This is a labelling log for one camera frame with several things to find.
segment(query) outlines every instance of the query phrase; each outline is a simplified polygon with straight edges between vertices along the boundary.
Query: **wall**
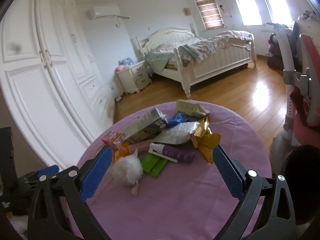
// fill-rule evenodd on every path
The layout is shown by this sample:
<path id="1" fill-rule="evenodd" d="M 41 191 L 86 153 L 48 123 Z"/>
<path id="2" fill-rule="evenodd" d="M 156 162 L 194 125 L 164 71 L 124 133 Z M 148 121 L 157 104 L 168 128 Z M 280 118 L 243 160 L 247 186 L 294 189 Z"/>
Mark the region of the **wall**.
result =
<path id="1" fill-rule="evenodd" d="M 17 176 L 20 177 L 28 172 L 45 168 L 44 163 L 31 149 L 13 121 L 0 90 L 0 128 L 9 126 L 12 130 L 13 154 Z"/>
<path id="2" fill-rule="evenodd" d="M 218 4 L 222 4 L 228 8 L 231 16 L 223 17 L 225 24 L 224 28 L 205 30 L 204 25 L 194 0 L 186 0 L 190 8 L 191 14 L 193 15 L 196 27 L 199 31 L 199 35 L 204 38 L 210 38 L 215 36 L 217 33 L 224 30 L 244 30 L 254 34 L 255 36 L 255 47 L 257 54 L 266 55 L 268 54 L 268 39 L 272 33 L 272 27 L 269 25 L 259 26 L 244 26 L 240 12 L 235 0 L 216 0 Z M 265 0 L 255 0 L 259 8 L 262 22 L 270 22 L 270 15 L 266 6 Z M 291 17 L 293 20 L 297 20 L 298 16 L 303 11 L 311 9 L 307 0 L 286 0 L 290 9 Z"/>
<path id="3" fill-rule="evenodd" d="M 118 23 L 116 18 L 103 17 L 90 20 L 88 11 L 93 6 L 103 5 L 105 4 L 79 4 L 77 9 L 84 34 L 87 37 L 101 76 L 106 85 L 113 87 L 112 96 L 116 98 L 124 92 L 118 76 L 114 73 L 118 61 L 131 57 L 136 62 L 137 58 L 124 24 L 124 21 L 128 20 L 119 19 L 121 23 L 119 29 L 115 26 Z"/>
<path id="4" fill-rule="evenodd" d="M 194 24 L 193 17 L 183 13 L 183 8 L 188 7 L 186 0 L 119 0 L 117 4 L 121 14 L 130 17 L 125 26 L 138 57 L 141 55 L 137 52 L 135 37 L 144 43 L 160 29 L 181 27 L 191 30 L 190 24 Z"/>

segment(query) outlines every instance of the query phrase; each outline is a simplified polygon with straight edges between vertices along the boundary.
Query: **white nightstand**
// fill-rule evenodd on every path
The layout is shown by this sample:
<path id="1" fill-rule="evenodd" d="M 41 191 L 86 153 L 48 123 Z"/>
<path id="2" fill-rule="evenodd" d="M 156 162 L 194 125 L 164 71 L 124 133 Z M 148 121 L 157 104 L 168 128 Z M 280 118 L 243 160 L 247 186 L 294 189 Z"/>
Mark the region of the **white nightstand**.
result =
<path id="1" fill-rule="evenodd" d="M 124 70 L 117 72 L 118 77 L 124 87 L 124 91 L 128 94 L 139 93 L 141 89 L 145 88 L 151 83 L 145 61 L 138 62 Z"/>

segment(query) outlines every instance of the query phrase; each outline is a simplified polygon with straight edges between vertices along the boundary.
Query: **green package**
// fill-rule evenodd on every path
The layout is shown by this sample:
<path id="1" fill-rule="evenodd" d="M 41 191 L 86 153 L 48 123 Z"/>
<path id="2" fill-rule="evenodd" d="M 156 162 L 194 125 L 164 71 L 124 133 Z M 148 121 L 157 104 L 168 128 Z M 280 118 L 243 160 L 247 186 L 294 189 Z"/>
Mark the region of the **green package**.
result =
<path id="1" fill-rule="evenodd" d="M 156 178 L 167 162 L 167 159 L 149 153 L 141 160 L 141 166 L 146 173 Z"/>

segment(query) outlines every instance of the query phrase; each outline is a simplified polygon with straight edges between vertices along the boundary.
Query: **white wardrobe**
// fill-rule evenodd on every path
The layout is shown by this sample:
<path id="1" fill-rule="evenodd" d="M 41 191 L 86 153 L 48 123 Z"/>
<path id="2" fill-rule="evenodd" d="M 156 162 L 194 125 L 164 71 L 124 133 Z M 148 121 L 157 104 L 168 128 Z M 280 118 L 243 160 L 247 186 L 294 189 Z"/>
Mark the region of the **white wardrobe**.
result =
<path id="1" fill-rule="evenodd" d="M 22 134 L 47 164 L 76 165 L 113 123 L 74 0 L 14 0 L 0 22 L 0 84 Z"/>

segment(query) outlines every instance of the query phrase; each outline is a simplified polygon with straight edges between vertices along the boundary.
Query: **headboard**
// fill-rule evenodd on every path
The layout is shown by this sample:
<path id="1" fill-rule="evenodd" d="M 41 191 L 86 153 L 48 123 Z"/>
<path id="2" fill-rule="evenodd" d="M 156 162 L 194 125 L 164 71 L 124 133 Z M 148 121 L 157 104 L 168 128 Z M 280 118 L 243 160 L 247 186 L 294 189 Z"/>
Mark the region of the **headboard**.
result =
<path id="1" fill-rule="evenodd" d="M 148 37 L 148 42 L 142 47 L 138 38 L 137 42 L 140 48 L 142 55 L 148 54 L 150 51 L 156 49 L 159 45 L 179 42 L 179 41 L 187 41 L 196 36 L 187 31 L 187 28 L 166 28 L 163 30 L 159 30 L 152 36 Z"/>

